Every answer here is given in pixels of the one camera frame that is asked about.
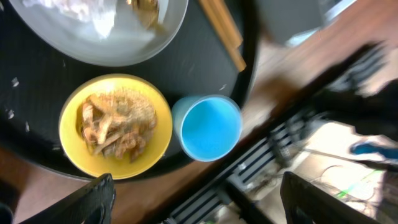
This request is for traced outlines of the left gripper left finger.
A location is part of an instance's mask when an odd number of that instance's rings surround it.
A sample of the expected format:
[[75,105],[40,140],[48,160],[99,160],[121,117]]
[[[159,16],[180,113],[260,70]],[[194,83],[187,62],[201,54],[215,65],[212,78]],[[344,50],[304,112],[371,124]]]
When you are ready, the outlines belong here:
[[103,174],[24,223],[110,224],[115,199],[112,175]]

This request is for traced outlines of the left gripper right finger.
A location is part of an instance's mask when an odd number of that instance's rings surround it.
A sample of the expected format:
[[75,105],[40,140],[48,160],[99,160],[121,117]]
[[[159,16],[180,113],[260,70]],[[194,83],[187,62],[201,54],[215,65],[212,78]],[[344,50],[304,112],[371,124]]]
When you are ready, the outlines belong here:
[[293,172],[284,173],[280,196],[287,223],[379,224]]

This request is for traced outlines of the gold snack wrapper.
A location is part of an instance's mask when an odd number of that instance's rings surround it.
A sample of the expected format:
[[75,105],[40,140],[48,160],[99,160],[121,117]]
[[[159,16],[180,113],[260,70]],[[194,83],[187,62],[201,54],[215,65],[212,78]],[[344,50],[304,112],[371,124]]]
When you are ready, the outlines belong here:
[[137,16],[139,22],[146,30],[164,33],[165,29],[159,24],[158,0],[127,0],[127,4]]

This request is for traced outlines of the blue cup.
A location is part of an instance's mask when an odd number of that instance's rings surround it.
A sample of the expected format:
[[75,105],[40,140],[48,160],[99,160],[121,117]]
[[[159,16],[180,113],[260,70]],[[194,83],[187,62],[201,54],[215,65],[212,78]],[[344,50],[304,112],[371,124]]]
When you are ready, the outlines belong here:
[[221,159],[243,131],[239,106],[223,95],[186,96],[172,107],[174,133],[184,153],[196,161]]

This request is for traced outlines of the white tissue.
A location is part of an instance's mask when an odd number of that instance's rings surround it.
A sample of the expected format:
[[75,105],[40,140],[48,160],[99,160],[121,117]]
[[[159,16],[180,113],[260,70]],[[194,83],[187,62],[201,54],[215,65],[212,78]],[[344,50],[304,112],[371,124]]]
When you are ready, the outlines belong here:
[[92,23],[101,39],[106,39],[114,27],[117,0],[23,0],[22,3],[25,7],[56,8],[64,16]]

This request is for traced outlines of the wooden chopstick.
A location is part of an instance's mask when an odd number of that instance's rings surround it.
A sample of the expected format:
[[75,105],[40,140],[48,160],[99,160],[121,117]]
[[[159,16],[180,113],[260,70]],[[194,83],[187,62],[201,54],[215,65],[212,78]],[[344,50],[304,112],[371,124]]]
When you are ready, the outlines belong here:
[[221,23],[218,21],[213,8],[211,7],[209,0],[199,0],[199,3],[203,9],[203,12],[207,16],[210,24],[213,26],[216,34],[220,41],[223,43],[227,53],[233,61],[235,67],[239,72],[242,72],[246,68],[246,62],[244,61],[238,48],[234,48],[226,35],[226,32],[221,27]]
[[238,48],[242,42],[243,37],[231,15],[224,0],[209,0],[221,27],[226,32],[229,41],[234,48]]

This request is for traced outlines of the food scraps with rice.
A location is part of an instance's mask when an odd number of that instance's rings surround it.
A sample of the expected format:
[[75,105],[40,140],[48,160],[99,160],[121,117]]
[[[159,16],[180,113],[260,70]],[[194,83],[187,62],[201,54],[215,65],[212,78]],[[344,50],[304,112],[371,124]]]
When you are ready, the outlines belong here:
[[80,105],[77,129],[92,156],[135,161],[157,126],[154,105],[129,89],[94,93]]

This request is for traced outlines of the yellow bowl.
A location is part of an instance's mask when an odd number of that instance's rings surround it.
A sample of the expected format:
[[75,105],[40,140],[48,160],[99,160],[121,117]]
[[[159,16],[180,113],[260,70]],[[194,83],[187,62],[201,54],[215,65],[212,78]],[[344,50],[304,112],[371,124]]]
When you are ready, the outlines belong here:
[[[158,122],[152,139],[147,143],[143,154],[134,162],[129,157],[123,159],[106,159],[102,155],[92,155],[81,136],[81,110],[84,100],[94,93],[108,93],[117,88],[136,90],[146,96],[154,105]],[[146,80],[128,74],[109,74],[91,79],[80,85],[66,100],[60,114],[58,133],[62,148],[69,160],[84,173],[99,177],[110,173],[114,180],[126,180],[144,173],[155,164],[166,152],[173,131],[173,121],[169,104],[161,92]]]

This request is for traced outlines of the grey plate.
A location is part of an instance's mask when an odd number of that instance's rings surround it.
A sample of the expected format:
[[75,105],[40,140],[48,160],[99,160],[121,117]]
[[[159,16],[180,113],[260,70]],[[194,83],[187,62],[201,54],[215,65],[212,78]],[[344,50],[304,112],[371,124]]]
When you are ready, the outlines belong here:
[[114,27],[101,39],[92,23],[64,16],[56,8],[25,7],[10,0],[22,20],[46,43],[82,62],[107,67],[134,65],[158,54],[175,37],[185,17],[187,0],[159,3],[158,22],[164,33],[146,30],[126,1],[117,0]]

